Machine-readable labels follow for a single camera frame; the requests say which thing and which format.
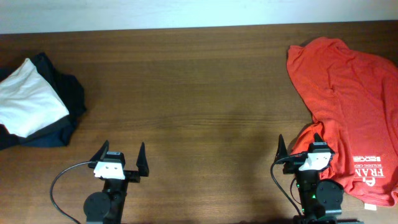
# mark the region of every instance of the black cloth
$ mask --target black cloth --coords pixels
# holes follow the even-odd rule
[[[40,75],[52,86],[63,101],[69,115],[57,122],[42,128],[35,133],[22,138],[8,134],[3,125],[0,126],[0,149],[22,144],[34,147],[67,146],[78,121],[86,107],[84,104],[84,89],[73,75],[64,75],[58,72],[45,53],[40,53],[31,59]],[[7,78],[12,70],[0,69],[0,81]]]

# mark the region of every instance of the wood grain surface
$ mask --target wood grain surface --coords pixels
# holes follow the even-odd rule
[[[239,223],[292,218],[269,168],[277,138],[290,147],[311,116],[286,72],[287,49],[316,37],[398,64],[398,22],[0,35],[0,66],[46,52],[85,87],[87,113],[68,147],[0,151],[0,223],[71,223],[49,188],[64,168],[109,140],[135,162],[142,141],[150,176],[131,184],[123,223]],[[291,175],[276,177],[288,190]],[[85,222],[83,202],[103,182],[79,167],[54,197]],[[349,195],[342,218],[395,223],[395,208],[363,210]]]

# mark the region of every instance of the white cloth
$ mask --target white cloth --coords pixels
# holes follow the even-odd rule
[[[10,134],[25,138],[68,114],[62,100],[28,58],[0,82],[0,124]]]

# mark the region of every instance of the black wire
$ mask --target black wire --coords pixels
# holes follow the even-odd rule
[[[296,198],[294,198],[293,192],[292,192],[292,187],[293,187],[293,183],[294,183],[295,180],[296,180],[296,178],[294,177],[293,180],[292,180],[292,183],[290,183],[290,195],[292,196],[292,198],[293,198],[293,200],[294,200],[295,202],[297,202],[299,205],[301,205],[301,203],[298,202],[298,201],[296,200]]]
[[[302,218],[303,216],[302,216],[302,214],[301,214],[300,209],[298,208],[298,206],[297,206],[297,205],[294,203],[294,201],[287,195],[287,193],[285,192],[285,190],[279,185],[278,181],[276,181],[276,179],[275,179],[275,177],[274,177],[274,165],[277,164],[277,163],[283,162],[284,160],[286,160],[286,159],[288,159],[288,158],[290,158],[290,157],[293,157],[293,156],[297,156],[297,155],[291,155],[291,156],[289,156],[289,157],[282,158],[282,159],[279,159],[278,161],[275,161],[275,162],[271,165],[271,177],[272,177],[272,180],[274,180],[276,186],[278,186],[279,190],[282,191],[282,193],[283,193],[283,194],[287,197],[287,199],[292,203],[292,205],[293,205],[294,208],[296,209],[296,211],[297,211],[298,215],[300,216],[300,218]]]
[[[53,188],[54,188],[54,185],[55,185],[56,181],[57,181],[64,173],[66,173],[66,172],[67,172],[68,170],[70,170],[70,169],[73,169],[73,168],[75,168],[75,167],[82,166],[82,165],[85,165],[85,164],[89,164],[89,163],[92,163],[92,162],[90,162],[90,161],[81,162],[81,163],[75,164],[75,165],[73,165],[73,166],[71,166],[71,167],[69,167],[69,168],[66,168],[64,171],[62,171],[61,173],[59,173],[58,176],[55,177],[55,179],[53,180],[53,182],[52,182],[52,184],[51,184],[51,188],[50,188],[50,199],[51,199],[51,202],[52,202],[52,204],[54,205],[54,207],[55,207],[62,215],[65,215],[66,217],[68,217],[70,220],[74,221],[74,222],[77,223],[77,224],[81,224],[81,223],[80,223],[78,220],[76,220],[76,219],[74,219],[73,217],[71,217],[70,215],[68,215],[66,212],[64,212],[60,207],[58,207],[57,203],[55,203],[54,198],[53,198],[53,196],[52,196],[52,191],[53,191]]]

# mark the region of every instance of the white lettering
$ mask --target white lettering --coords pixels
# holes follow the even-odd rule
[[[354,156],[354,162],[380,162],[380,157],[376,156]]]
[[[355,169],[355,173],[358,174],[359,177],[362,177],[360,169]]]
[[[372,177],[377,177],[376,169],[369,169],[369,170],[371,170]]]
[[[372,179],[366,179],[365,177],[362,178],[362,181],[365,182],[368,186],[373,187],[374,184],[376,183],[376,179],[374,177],[372,177]]]
[[[377,172],[378,176],[384,177],[384,175],[383,175],[383,169],[378,169],[378,170],[379,170],[379,172]]]
[[[356,164],[355,167],[381,167],[381,164]]]
[[[367,177],[369,169],[361,169],[361,170],[362,170],[363,174],[365,175],[365,177]]]

